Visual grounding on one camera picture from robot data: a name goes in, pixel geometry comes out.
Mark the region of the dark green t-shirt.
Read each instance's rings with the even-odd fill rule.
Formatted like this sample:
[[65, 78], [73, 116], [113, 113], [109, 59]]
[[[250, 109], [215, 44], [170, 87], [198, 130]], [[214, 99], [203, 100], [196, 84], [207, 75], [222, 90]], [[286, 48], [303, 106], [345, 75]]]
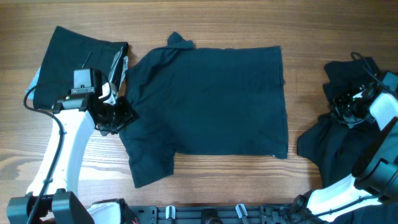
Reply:
[[174, 155], [285, 159], [289, 135], [279, 46], [198, 48], [180, 34], [126, 72], [138, 119], [120, 132], [137, 188], [174, 172]]

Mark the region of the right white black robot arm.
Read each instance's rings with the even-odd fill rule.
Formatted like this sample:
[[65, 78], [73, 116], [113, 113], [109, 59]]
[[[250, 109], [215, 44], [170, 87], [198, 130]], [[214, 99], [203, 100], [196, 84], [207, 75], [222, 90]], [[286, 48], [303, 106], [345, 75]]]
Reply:
[[397, 222], [397, 77], [330, 75], [331, 111], [297, 141], [319, 168], [323, 187], [299, 195], [294, 223]]

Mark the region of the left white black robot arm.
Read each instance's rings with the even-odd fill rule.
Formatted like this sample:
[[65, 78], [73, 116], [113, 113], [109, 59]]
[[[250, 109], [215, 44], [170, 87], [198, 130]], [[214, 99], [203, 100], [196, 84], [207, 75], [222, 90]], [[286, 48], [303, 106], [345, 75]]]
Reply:
[[42, 223], [48, 213], [54, 223], [134, 223], [123, 199], [95, 202], [85, 208], [78, 199], [78, 180], [86, 145], [94, 131], [117, 134], [138, 115], [124, 97], [113, 104], [103, 96], [108, 78], [92, 68], [74, 71], [73, 87], [60, 96], [52, 112], [53, 129], [44, 159], [23, 197], [10, 199], [11, 223]]

